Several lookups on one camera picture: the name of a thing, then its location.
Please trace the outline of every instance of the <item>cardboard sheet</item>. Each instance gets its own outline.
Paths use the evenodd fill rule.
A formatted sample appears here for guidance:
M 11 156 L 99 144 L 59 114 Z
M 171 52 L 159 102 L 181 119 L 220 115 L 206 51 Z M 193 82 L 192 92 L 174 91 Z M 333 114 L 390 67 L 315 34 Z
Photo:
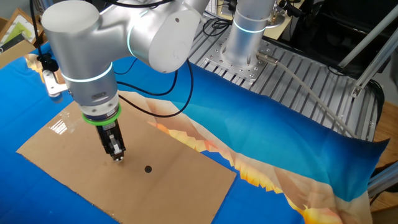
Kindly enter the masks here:
M 19 150 L 121 223 L 211 223 L 235 173 L 140 120 L 121 102 L 124 160 L 113 162 L 76 103 Z M 145 167 L 152 172 L 146 173 Z

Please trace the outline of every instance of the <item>green ring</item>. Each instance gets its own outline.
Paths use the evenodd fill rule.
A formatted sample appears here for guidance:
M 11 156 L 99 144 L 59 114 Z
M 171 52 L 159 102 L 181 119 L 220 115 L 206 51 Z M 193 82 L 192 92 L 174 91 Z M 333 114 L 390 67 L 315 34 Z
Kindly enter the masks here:
M 120 106 L 119 103 L 119 111 L 111 119 L 107 119 L 106 121 L 92 121 L 86 118 L 84 113 L 82 113 L 82 115 L 83 115 L 83 120 L 85 120 L 88 124 L 92 124 L 94 126 L 105 126 L 116 121 L 116 119 L 120 116 L 120 113 L 122 113 L 122 107 Z

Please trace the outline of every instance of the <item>mounting plate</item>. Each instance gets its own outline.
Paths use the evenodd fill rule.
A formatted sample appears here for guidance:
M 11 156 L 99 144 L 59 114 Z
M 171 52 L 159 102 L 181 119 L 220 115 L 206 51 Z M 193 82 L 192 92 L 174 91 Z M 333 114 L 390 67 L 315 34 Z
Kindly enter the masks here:
M 229 62 L 227 62 L 224 57 L 221 55 L 221 48 L 224 44 L 224 42 L 228 39 L 229 32 L 225 32 L 214 44 L 211 46 L 210 50 L 207 51 L 205 55 L 205 60 L 209 63 L 212 63 L 213 65 L 216 65 L 218 67 L 221 67 L 229 72 L 231 72 L 233 75 L 236 75 L 238 77 L 241 77 L 245 80 L 249 80 L 250 82 L 256 80 L 259 75 L 261 74 L 262 70 L 264 67 L 267 65 L 267 63 L 262 62 L 260 60 L 256 60 L 256 63 L 253 63 L 250 66 L 246 67 L 238 67 L 235 66 Z M 270 54 L 271 49 L 267 48 L 267 45 L 265 44 L 264 41 L 261 42 L 259 51 L 264 53 L 264 54 Z

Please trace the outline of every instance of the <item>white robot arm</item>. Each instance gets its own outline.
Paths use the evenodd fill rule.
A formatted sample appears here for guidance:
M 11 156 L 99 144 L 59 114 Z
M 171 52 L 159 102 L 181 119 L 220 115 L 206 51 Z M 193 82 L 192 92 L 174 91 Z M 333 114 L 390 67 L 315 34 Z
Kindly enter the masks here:
M 156 7 L 126 7 L 142 3 L 121 0 L 101 13 L 85 1 L 62 1 L 44 12 L 42 25 L 67 89 L 115 161 L 126 149 L 117 121 L 120 108 L 112 62 L 135 56 L 158 72 L 176 71 L 189 55 L 208 1 L 163 0 Z M 275 0 L 238 2 L 222 53 L 227 62 L 239 67 L 253 62 L 274 6 Z

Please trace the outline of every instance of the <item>gray cable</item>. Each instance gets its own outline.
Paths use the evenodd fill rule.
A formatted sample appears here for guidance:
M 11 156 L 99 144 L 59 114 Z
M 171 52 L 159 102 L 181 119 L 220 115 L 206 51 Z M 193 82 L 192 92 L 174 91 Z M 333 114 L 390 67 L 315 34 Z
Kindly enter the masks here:
M 350 130 L 350 128 L 347 127 L 347 125 L 341 119 L 339 119 L 339 117 L 337 117 L 337 115 L 321 99 L 319 99 L 319 97 L 311 90 L 311 88 L 308 87 L 303 81 L 301 81 L 301 79 L 298 76 L 296 76 L 294 72 L 290 71 L 285 65 L 281 64 L 276 58 L 273 58 L 266 54 L 258 52 L 257 59 L 262 60 L 263 62 L 277 65 L 281 69 L 283 69 L 294 80 L 298 81 L 298 83 L 323 107 L 323 109 L 325 109 L 330 114 L 330 116 L 332 116 L 333 119 L 335 119 L 335 121 L 343 127 L 343 130 L 347 131 L 351 137 L 358 138 L 355 135 L 355 133 L 352 130 Z
M 282 65 L 279 62 L 277 62 L 276 65 L 285 70 L 285 72 L 288 73 L 294 80 L 298 81 L 300 85 L 304 87 L 305 90 L 323 107 L 323 109 L 325 109 L 330 116 L 332 116 L 335 121 L 337 121 L 337 123 L 343 127 L 343 130 L 346 130 L 351 137 L 358 138 L 355 133 L 350 130 L 350 128 L 347 127 L 347 125 L 341 119 L 339 119 L 339 117 L 337 117 L 337 115 L 321 99 L 319 99 L 319 97 L 310 89 L 310 87 L 308 87 L 298 76 L 296 76 L 295 73 L 290 71 L 285 65 Z

